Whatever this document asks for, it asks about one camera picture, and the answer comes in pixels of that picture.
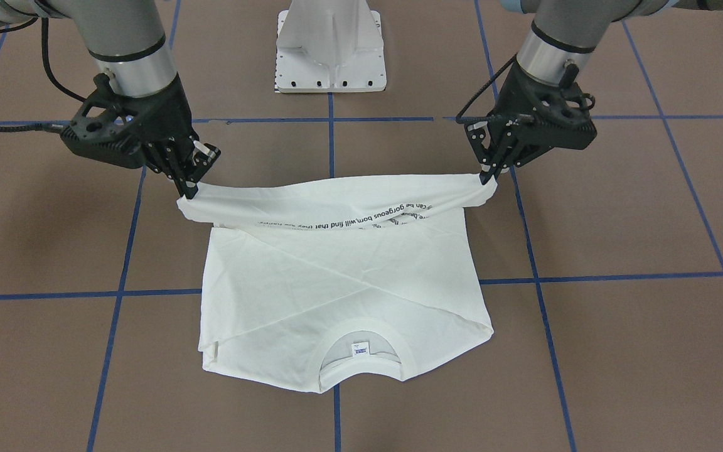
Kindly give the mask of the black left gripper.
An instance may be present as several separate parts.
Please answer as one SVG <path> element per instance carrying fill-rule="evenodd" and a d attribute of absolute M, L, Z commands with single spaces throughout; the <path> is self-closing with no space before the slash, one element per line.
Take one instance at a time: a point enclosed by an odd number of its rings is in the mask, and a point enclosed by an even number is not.
<path fill-rule="evenodd" d="M 516 60 L 508 60 L 466 103 L 469 108 L 502 72 L 508 72 L 490 112 L 465 118 L 465 135 L 480 163 L 482 185 L 551 149 L 582 151 L 593 143 L 595 98 L 576 83 L 579 66 L 574 61 L 566 61 L 563 68 L 560 83 L 546 85 L 530 77 Z"/>

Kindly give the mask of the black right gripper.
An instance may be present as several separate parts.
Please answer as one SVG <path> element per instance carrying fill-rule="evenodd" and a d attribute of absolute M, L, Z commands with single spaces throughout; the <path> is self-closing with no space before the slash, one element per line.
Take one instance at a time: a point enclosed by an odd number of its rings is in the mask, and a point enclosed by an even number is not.
<path fill-rule="evenodd" d="M 160 92 L 141 98 L 116 94 L 103 73 L 93 80 L 97 88 L 60 134 L 66 147 L 115 166 L 148 166 L 163 172 L 182 197 L 195 197 L 221 149 L 194 143 L 198 135 L 179 75 Z"/>

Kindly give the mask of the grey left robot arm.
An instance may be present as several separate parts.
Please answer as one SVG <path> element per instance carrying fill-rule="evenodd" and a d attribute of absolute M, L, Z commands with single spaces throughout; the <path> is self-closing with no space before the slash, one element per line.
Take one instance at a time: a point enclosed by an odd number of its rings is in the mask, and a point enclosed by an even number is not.
<path fill-rule="evenodd" d="M 532 14 L 519 51 L 499 69 L 506 78 L 485 116 L 456 115 L 480 164 L 481 184 L 551 149 L 582 151 L 597 135 L 592 94 L 577 83 L 612 23 L 668 8 L 723 11 L 723 1 L 505 1 Z"/>

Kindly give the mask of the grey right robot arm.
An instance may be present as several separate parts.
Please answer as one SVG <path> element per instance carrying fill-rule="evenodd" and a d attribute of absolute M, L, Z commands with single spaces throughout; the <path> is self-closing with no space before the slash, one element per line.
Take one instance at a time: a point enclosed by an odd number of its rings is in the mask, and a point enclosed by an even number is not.
<path fill-rule="evenodd" d="M 77 95 L 81 105 L 66 125 L 37 122 L 0 126 L 0 132 L 54 132 L 69 151 L 109 165 L 146 167 L 166 175 L 184 198 L 212 169 L 220 149 L 203 143 L 153 1 L 0 1 L 0 33 L 40 22 L 44 72 L 48 23 L 68 18 L 97 64 L 94 91 Z"/>

